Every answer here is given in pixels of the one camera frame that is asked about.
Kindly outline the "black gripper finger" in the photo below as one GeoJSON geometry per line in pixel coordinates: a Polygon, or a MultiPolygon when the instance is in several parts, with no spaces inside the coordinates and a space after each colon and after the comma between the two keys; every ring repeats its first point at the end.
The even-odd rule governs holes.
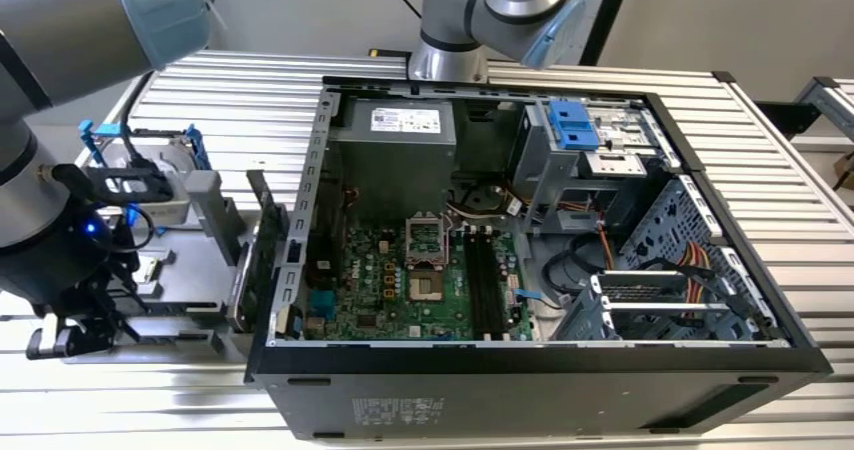
{"type": "Polygon", "coordinates": [[[86,349],[84,332],[78,325],[68,325],[66,319],[48,313],[42,327],[34,331],[26,348],[30,360],[68,358],[86,349]]]}
{"type": "Polygon", "coordinates": [[[112,290],[110,288],[112,280],[112,272],[107,268],[99,268],[79,284],[84,315],[80,320],[84,327],[83,343],[78,345],[80,354],[110,350],[115,346],[119,335],[127,336],[135,343],[140,342],[140,335],[114,300],[115,293],[128,298],[136,295],[124,287],[112,290]]]}

